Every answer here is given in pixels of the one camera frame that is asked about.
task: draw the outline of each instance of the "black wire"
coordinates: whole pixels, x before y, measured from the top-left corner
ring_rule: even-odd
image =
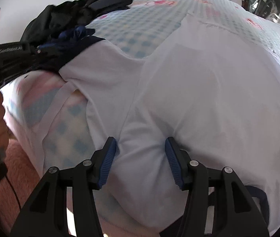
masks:
[[[18,203],[19,211],[21,211],[22,206],[21,206],[21,204],[20,204],[20,202],[19,202],[19,199],[18,199],[17,193],[16,193],[16,191],[15,191],[15,189],[14,189],[13,185],[12,185],[12,184],[11,184],[11,182],[9,181],[9,179],[8,179],[7,175],[5,175],[5,178],[6,178],[7,182],[8,182],[8,184],[10,185],[10,187],[12,188],[12,191],[13,191],[13,193],[14,193],[14,195],[15,195],[15,198],[16,198],[16,200],[17,200],[17,203]]]

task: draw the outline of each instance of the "bed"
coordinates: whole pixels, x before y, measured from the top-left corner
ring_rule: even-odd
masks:
[[[231,33],[263,46],[280,65],[280,24],[257,17],[228,0],[133,0],[131,8],[103,15],[90,23],[96,36],[105,38],[133,58],[144,58],[176,29],[186,15],[206,24],[218,25]],[[57,91],[65,84],[50,72],[29,72],[4,88],[5,119],[21,146],[42,176],[51,166],[74,167],[95,151],[86,122],[87,100],[75,92],[66,101],[43,136],[43,168],[32,153],[39,123]],[[95,192],[100,217],[130,233],[156,236],[129,216],[107,191]]]

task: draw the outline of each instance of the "ribbed blue pad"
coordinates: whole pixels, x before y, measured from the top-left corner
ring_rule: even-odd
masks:
[[[112,167],[112,163],[116,154],[117,150],[117,142],[116,139],[113,139],[112,143],[109,146],[108,152],[102,162],[100,168],[100,175],[97,182],[98,188],[102,188],[102,186],[106,183],[110,168]]]
[[[168,139],[165,141],[165,153],[170,164],[175,183],[180,189],[182,189],[184,186],[184,182],[182,180],[182,170]]]

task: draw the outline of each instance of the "silver bolt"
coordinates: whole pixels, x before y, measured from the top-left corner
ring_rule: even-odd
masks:
[[[54,174],[57,170],[58,168],[56,166],[52,166],[51,168],[49,168],[49,173]]]
[[[230,167],[228,167],[228,166],[226,166],[226,167],[224,168],[224,171],[225,171],[226,173],[228,173],[228,174],[230,174],[230,173],[233,172],[232,168],[230,168]]]
[[[90,160],[83,161],[84,166],[90,166],[91,164],[92,164],[92,162]]]
[[[191,166],[198,166],[199,165],[198,161],[190,161],[189,164]]]

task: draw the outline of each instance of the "black jacket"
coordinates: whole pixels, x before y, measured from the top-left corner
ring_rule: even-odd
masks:
[[[40,45],[57,38],[67,29],[88,25],[95,18],[116,10],[125,10],[132,0],[75,0],[58,6],[48,5],[26,27],[21,42]]]

